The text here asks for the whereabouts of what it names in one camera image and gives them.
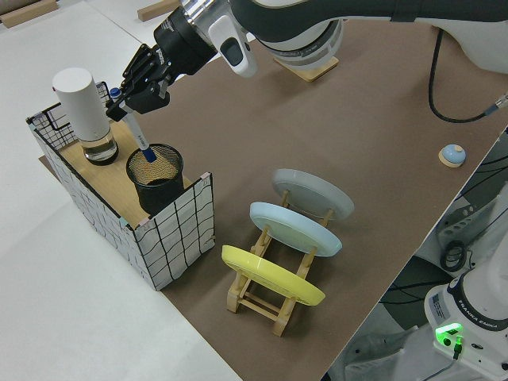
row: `black mesh pen holder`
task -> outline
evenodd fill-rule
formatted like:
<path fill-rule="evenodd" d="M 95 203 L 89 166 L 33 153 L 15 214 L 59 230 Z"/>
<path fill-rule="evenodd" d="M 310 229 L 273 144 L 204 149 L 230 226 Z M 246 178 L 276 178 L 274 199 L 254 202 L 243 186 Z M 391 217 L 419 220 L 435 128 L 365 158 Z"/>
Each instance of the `black mesh pen holder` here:
<path fill-rule="evenodd" d="M 140 149 L 127 160 L 127 176 L 136 187 L 140 206 L 151 216 L 183 193 L 183 159 L 176 149 L 165 144 L 150 144 L 156 160 L 149 163 Z"/>

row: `light blue plate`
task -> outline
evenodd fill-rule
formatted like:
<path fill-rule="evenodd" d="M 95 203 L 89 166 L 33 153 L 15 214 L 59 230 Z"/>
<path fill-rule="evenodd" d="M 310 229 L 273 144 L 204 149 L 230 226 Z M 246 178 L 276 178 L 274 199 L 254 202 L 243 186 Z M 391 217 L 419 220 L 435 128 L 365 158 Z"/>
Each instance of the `light blue plate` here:
<path fill-rule="evenodd" d="M 300 252 L 317 249 L 316 256 L 334 256 L 341 250 L 341 241 L 327 228 L 299 213 L 266 202 L 251 204 L 252 222 L 268 235 Z"/>
<path fill-rule="evenodd" d="M 278 169 L 271 182 L 281 196 L 284 191 L 289 191 L 288 202 L 291 206 L 311 216 L 324 218 L 331 209 L 333 216 L 330 220 L 343 220 L 355 209 L 355 204 L 346 193 L 310 173 Z"/>

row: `white box with black grid pattern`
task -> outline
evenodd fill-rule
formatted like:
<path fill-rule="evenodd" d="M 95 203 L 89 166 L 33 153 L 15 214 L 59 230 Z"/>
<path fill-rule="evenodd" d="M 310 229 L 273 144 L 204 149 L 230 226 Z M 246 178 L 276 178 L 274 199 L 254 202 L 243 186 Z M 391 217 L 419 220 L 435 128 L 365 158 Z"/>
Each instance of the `white box with black grid pattern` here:
<path fill-rule="evenodd" d="M 98 90 L 105 102 L 109 97 L 105 83 L 99 83 Z M 155 217 L 133 228 L 58 153 L 76 140 L 60 104 L 28 118 L 27 123 L 56 176 L 85 218 L 154 290 L 180 277 L 215 245 L 210 173 L 205 173 Z"/>

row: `table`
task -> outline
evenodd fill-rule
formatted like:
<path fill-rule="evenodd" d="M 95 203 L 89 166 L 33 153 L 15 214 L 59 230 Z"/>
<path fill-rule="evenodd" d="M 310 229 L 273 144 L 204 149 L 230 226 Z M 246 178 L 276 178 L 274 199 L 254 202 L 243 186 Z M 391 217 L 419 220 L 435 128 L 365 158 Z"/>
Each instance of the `table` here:
<path fill-rule="evenodd" d="M 427 85 L 435 37 L 428 25 L 349 21 L 339 66 L 311 84 L 253 44 L 254 79 L 213 62 L 171 87 L 169 107 L 139 118 L 150 141 L 183 154 L 188 177 L 214 173 L 217 245 L 163 292 L 242 379 L 319 379 L 506 127 L 503 112 L 470 125 L 433 116 Z M 435 85 L 440 110 L 469 116 L 506 82 L 445 41 Z M 450 143 L 468 152 L 463 167 L 437 158 Z M 259 314 L 226 310 L 234 273 L 220 258 L 221 245 L 249 249 L 259 236 L 248 208 L 279 201 L 271 174 L 280 167 L 318 175 L 356 204 L 347 220 L 329 226 L 342 252 L 314 260 L 307 278 L 326 299 L 298 306 L 282 339 Z M 301 259 L 280 244 L 266 258 L 293 270 Z"/>
<path fill-rule="evenodd" d="M 137 39 L 149 31 L 134 13 L 114 16 L 106 3 L 60 0 L 59 13 L 0 29 L 2 50 L 19 53 L 2 57 L 10 70 L 0 74 L 10 89 L 2 92 L 0 123 L 9 137 L 0 143 L 7 158 L 0 170 L 0 375 L 318 379 L 488 152 L 506 115 L 467 126 L 432 117 L 425 89 L 434 33 L 425 25 L 350 21 L 340 66 L 313 84 L 274 65 L 259 47 L 255 79 L 237 78 L 218 61 L 178 81 L 171 105 L 140 123 L 149 139 L 182 152 L 188 177 L 214 173 L 217 246 L 164 290 L 168 303 L 87 226 L 38 163 L 40 149 L 23 122 L 56 102 L 45 82 L 56 63 L 119 83 Z M 452 42 L 443 47 L 437 81 L 437 103 L 450 114 L 475 112 L 506 88 L 505 76 L 474 67 Z M 437 160 L 452 141 L 469 154 L 457 170 Z M 320 175 L 356 202 L 348 220 L 332 224 L 344 251 L 316 261 L 309 274 L 328 298 L 297 308 L 283 339 L 257 314 L 226 311 L 233 273 L 219 258 L 223 243 L 253 243 L 258 231 L 248 205 L 276 202 L 269 180 L 277 167 Z M 268 258 L 289 267 L 296 260 L 282 248 Z M 241 336 L 245 326 L 256 336 Z"/>

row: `cable connector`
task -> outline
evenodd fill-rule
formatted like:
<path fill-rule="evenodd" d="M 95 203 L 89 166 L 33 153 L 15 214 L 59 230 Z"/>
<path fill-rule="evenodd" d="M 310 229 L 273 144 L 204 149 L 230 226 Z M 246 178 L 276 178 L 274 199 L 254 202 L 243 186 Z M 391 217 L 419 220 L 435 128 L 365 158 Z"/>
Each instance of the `cable connector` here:
<path fill-rule="evenodd" d="M 508 106 L 508 91 L 505 94 L 501 95 L 498 100 L 495 101 L 495 103 L 486 109 L 483 113 L 485 116 L 487 116 L 506 106 Z"/>
<path fill-rule="evenodd" d="M 457 360 L 462 353 L 462 336 L 457 336 L 455 347 L 453 347 L 453 359 Z"/>
<path fill-rule="evenodd" d="M 498 109 L 502 109 L 503 107 L 508 106 L 508 91 L 501 95 L 497 101 L 495 101 L 495 105 Z"/>

